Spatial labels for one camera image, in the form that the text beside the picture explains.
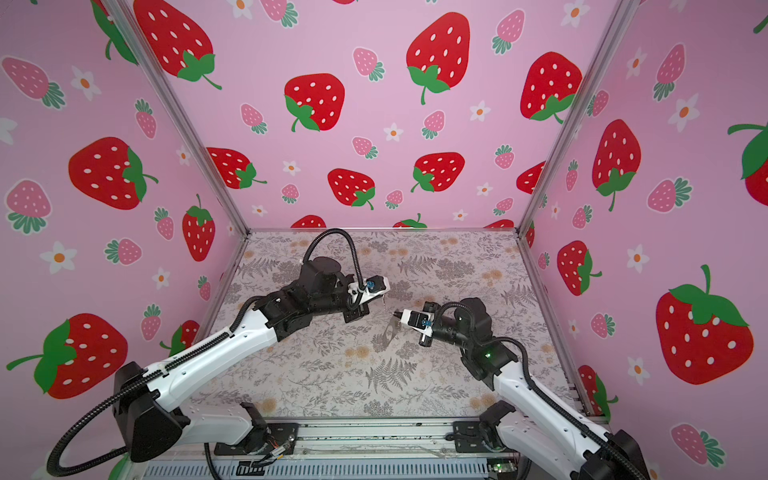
floral tablecloth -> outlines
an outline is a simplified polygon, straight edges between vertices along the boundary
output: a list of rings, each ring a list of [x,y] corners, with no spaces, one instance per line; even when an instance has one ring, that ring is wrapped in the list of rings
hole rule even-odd
[[[267,417],[476,416],[498,397],[474,380],[458,348],[401,329],[392,312],[477,296],[493,332],[520,339],[531,373],[572,404],[514,236],[503,231],[384,230],[351,232],[365,277],[387,276],[392,291],[371,314],[345,324],[341,314],[244,359],[205,385],[193,403],[254,402]],[[214,331],[232,322],[243,301],[290,283],[316,233],[252,233]],[[346,241],[326,238],[314,256],[337,259],[353,273]]]

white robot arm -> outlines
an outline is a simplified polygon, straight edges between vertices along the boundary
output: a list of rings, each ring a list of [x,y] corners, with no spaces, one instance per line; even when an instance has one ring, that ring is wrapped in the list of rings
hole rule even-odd
[[[451,308],[456,308],[454,317],[443,316]],[[421,346],[431,346],[433,339],[458,345],[467,370],[502,398],[489,409],[494,418],[479,441],[514,449],[557,480],[648,479],[637,443],[624,431],[613,435],[590,421],[530,376],[525,348],[492,335],[491,317],[480,299],[442,306],[427,302],[424,311],[395,315],[421,334]],[[504,343],[514,343],[521,358]]]

small metal plate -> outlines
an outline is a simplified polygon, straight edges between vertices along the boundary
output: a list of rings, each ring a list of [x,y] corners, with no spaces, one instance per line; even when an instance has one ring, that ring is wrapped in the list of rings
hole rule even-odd
[[[286,447],[285,453],[283,455],[292,455],[293,454],[293,447],[296,444],[295,438],[298,436],[296,432],[299,431],[299,424],[298,423],[267,423],[267,425],[270,427],[270,431],[272,432],[272,436],[277,440],[277,445],[282,445],[283,443],[288,441],[288,437],[293,435],[293,442],[290,443]],[[272,446],[268,443],[264,444],[264,447],[262,447],[259,450],[256,450],[255,452],[246,453],[241,447],[234,446],[234,445],[226,445],[223,443],[217,443],[216,448],[214,449],[215,455],[266,455],[267,453],[271,452],[273,450]]]
[[[480,431],[478,430],[480,422],[453,422],[453,432],[459,435],[469,435],[478,437],[477,441],[466,439],[454,439],[457,453],[513,453],[515,450],[504,449],[499,452],[494,452],[485,446],[485,443],[480,438]]]

black cable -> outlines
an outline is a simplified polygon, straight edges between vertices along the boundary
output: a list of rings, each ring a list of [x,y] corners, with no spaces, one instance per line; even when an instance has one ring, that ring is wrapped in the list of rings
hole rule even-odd
[[[217,472],[216,467],[214,467],[214,460],[210,457],[210,445],[208,445],[207,442],[203,444],[203,450],[205,451],[205,462],[208,464],[210,476],[214,477],[214,480],[221,480],[219,472]]]
[[[312,256],[312,252],[315,250],[315,247],[325,238],[329,235],[333,234],[341,235],[346,239],[346,242],[349,244],[349,251],[352,253],[352,263],[355,266],[355,275],[357,275],[357,285],[358,285],[358,295],[357,300],[353,303],[351,299],[348,299],[346,302],[346,307],[349,310],[357,310],[357,307],[360,306],[360,302],[362,301],[362,292],[365,291],[366,285],[365,281],[362,278],[362,273],[360,273],[360,262],[357,258],[357,249],[355,248],[355,242],[352,240],[352,237],[349,236],[349,234],[340,229],[340,228],[329,228],[328,230],[322,232],[320,235],[315,237],[315,240],[312,240],[312,243],[306,248],[306,252],[304,253],[304,258],[302,259],[302,263],[306,263],[310,261],[310,257]]]

strawberry wallpaper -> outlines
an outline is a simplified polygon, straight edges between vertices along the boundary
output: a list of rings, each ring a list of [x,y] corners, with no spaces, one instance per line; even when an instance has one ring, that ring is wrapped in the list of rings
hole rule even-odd
[[[250,227],[511,227],[614,4],[133,7]]]
[[[239,237],[101,2],[13,2],[0,45],[3,476],[48,478],[115,371],[191,344]],[[88,430],[66,465],[122,445]]]
[[[528,232],[593,408],[654,480],[763,467],[766,13],[643,2]]]

